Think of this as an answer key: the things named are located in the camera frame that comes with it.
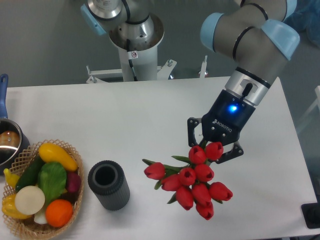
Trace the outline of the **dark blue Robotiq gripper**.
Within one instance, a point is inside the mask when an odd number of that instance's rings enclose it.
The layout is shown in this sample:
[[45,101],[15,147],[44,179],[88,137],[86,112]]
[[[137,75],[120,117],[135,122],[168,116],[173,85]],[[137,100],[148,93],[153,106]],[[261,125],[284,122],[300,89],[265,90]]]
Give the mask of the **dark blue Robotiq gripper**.
[[[223,146],[232,144],[232,149],[216,160],[217,164],[238,158],[244,154],[239,143],[240,133],[256,110],[241,98],[237,98],[226,90],[222,90],[216,101],[202,118],[187,119],[188,146],[200,146],[203,139],[207,142],[220,142]],[[195,129],[201,124],[203,138],[197,142]]]

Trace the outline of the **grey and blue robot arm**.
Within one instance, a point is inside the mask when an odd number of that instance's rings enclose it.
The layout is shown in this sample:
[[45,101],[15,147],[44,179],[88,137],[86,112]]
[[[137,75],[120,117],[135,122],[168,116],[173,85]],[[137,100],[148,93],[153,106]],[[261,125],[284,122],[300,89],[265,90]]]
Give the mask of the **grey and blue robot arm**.
[[[243,0],[230,14],[209,15],[200,29],[201,43],[237,62],[209,112],[187,120],[189,161],[223,163],[243,154],[240,133],[280,71],[291,59],[300,37],[285,24],[295,0]],[[80,8],[88,26],[108,34],[117,47],[123,80],[157,80],[158,45],[164,36],[160,19],[145,0],[88,0]]]

